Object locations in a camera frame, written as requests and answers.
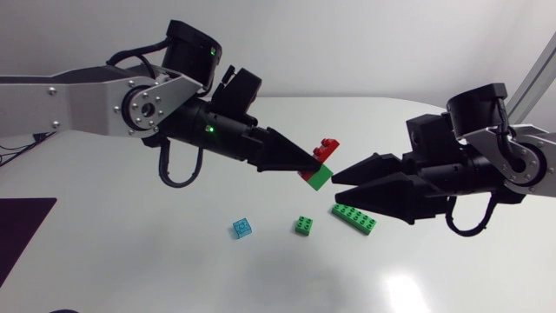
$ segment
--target small green lego brick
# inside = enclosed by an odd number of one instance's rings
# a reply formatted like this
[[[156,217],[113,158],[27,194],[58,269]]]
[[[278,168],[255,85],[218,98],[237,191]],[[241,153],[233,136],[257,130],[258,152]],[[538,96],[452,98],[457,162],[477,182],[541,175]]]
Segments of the small green lego brick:
[[[306,218],[304,216],[299,216],[299,219],[297,220],[297,224],[295,225],[295,231],[305,236],[309,236],[309,232],[311,231],[311,226],[313,226],[312,219]]]
[[[370,234],[371,230],[373,230],[376,225],[376,221],[374,219],[361,213],[356,208],[347,205],[335,204],[332,208],[332,213],[337,215],[342,220],[350,223],[365,235]]]
[[[321,165],[321,169],[314,173],[307,183],[313,187],[314,190],[319,190],[334,173],[326,165]]]

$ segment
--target black cable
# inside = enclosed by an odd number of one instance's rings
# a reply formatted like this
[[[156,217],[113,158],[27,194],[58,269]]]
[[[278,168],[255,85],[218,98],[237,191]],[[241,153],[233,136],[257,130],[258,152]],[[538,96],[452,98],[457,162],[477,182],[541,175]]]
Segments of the black cable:
[[[149,46],[136,48],[133,50],[124,50],[116,53],[114,56],[110,58],[110,60],[106,61],[107,65],[115,66],[116,64],[120,63],[122,60],[125,60],[129,57],[136,57],[146,55],[148,53],[156,52],[158,50],[162,50],[170,45],[172,39],[170,37],[166,37],[166,39],[162,40],[160,43],[151,44]]]
[[[0,145],[0,148],[2,148],[2,149],[4,149],[4,150],[20,150],[20,149],[23,149],[23,148],[27,148],[27,147],[29,147],[29,146],[32,145],[32,144],[33,144],[33,143],[25,144],[25,145],[23,145],[23,146],[21,146],[21,147],[16,147],[16,148],[6,148],[6,147]]]
[[[40,140],[37,140],[37,141],[35,141],[34,143],[29,144],[28,146],[26,146],[26,147],[25,147],[23,150],[21,150],[21,151],[14,152],[14,153],[13,153],[13,156],[12,156],[11,158],[9,158],[8,160],[6,160],[6,161],[3,162],[3,163],[0,162],[0,167],[4,166],[5,164],[7,164],[7,163],[9,163],[9,162],[11,162],[11,161],[13,161],[13,160],[16,159],[17,157],[21,156],[23,153],[25,153],[25,152],[27,152],[27,151],[29,151],[29,150],[35,148],[37,145],[43,143],[46,139],[48,139],[48,138],[54,136],[54,134],[56,134],[56,132],[51,132],[51,133],[48,133],[48,134],[46,134],[46,135],[44,135],[44,136],[41,136],[41,139],[40,139]]]
[[[453,208],[455,207],[456,196],[451,196],[448,198],[448,210],[446,211],[446,224],[454,233],[460,236],[476,236],[481,233],[481,231],[487,228],[488,221],[490,220],[490,216],[494,212],[494,208],[496,208],[496,204],[498,204],[498,197],[496,197],[495,193],[492,193],[490,196],[490,200],[488,201],[488,205],[486,207],[485,216],[480,221],[480,223],[470,230],[460,230],[454,223],[453,223]]]
[[[513,133],[513,130],[510,131],[509,122],[507,120],[507,113],[506,113],[506,106],[504,105],[504,101],[502,99],[497,99],[496,107],[498,109],[498,114],[500,115],[500,119],[502,123],[498,125],[498,129],[496,132],[496,141],[498,144],[498,149],[500,150],[500,154],[506,159],[506,161],[512,167],[512,170],[521,172],[523,170],[523,164],[520,162],[520,159],[516,157],[512,150],[512,145],[508,140],[508,136]]]
[[[160,145],[160,157],[158,161],[158,175],[162,179],[162,182],[173,188],[183,188],[193,183],[196,180],[196,178],[199,176],[199,172],[201,172],[202,148],[199,148],[199,152],[197,152],[197,164],[195,165],[195,170],[193,171],[193,174],[191,174],[191,177],[183,183],[176,183],[169,177],[169,172],[168,172],[169,155],[170,155],[170,141],[168,140],[168,138],[163,138]]]
[[[142,63],[145,64],[145,67],[149,71],[150,78],[156,79],[155,69],[153,68],[153,65],[149,62],[149,60],[143,55],[137,55],[136,57],[138,57],[142,61]]]
[[[2,163],[3,157],[15,155],[15,154],[17,154],[17,153],[18,153],[18,152],[11,152],[11,153],[4,153],[4,154],[1,154],[1,155],[0,155],[0,164]]]
[[[212,89],[212,83],[214,82],[214,78],[210,81],[210,85],[208,86],[208,89],[203,91],[203,92],[197,92],[195,94],[195,97],[205,97],[206,95],[209,94],[210,90]]]

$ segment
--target dark purple mat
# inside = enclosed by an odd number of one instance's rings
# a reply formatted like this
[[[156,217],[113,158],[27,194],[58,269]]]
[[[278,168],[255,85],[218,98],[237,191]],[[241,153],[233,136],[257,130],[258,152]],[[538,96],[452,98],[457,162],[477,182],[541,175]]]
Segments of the dark purple mat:
[[[54,203],[55,198],[0,199],[0,287]]]

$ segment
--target red lego brick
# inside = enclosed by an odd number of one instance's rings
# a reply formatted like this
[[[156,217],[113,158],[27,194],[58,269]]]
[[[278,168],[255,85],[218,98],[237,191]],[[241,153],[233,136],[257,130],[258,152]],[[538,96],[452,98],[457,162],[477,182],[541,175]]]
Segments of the red lego brick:
[[[335,139],[322,139],[321,141],[322,146],[320,148],[314,148],[313,150],[313,157],[319,160],[320,163],[324,163],[330,157],[332,152],[338,148],[340,143]]]
[[[336,150],[339,145],[340,143],[338,143],[338,141],[335,139],[324,138],[321,140],[321,147],[314,148],[313,157],[320,163],[324,163],[324,161],[326,161],[328,157],[330,157],[332,152],[334,152],[334,150]],[[307,182],[314,173],[315,172],[304,171],[299,172],[299,175],[301,176],[301,178],[303,178],[304,181]]]

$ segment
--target white table surface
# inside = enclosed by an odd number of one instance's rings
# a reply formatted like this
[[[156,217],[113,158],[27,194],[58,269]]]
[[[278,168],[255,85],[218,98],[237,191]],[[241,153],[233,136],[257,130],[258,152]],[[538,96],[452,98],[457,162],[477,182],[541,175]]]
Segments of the white table surface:
[[[373,152],[410,150],[405,121],[439,108],[384,98],[262,98],[250,111],[310,151],[340,141],[338,172]],[[196,149],[172,145],[170,171],[189,176]],[[408,226],[377,220],[363,236],[330,213],[327,183],[257,173],[205,153],[198,180],[174,190],[158,150],[140,140],[65,132],[0,169],[0,197],[58,198],[0,289],[0,311],[50,312],[554,312],[554,199],[501,205],[488,229],[453,234],[443,216]],[[474,226],[487,195],[462,197]],[[294,233],[314,219],[309,237]],[[232,236],[246,217],[253,234]]]

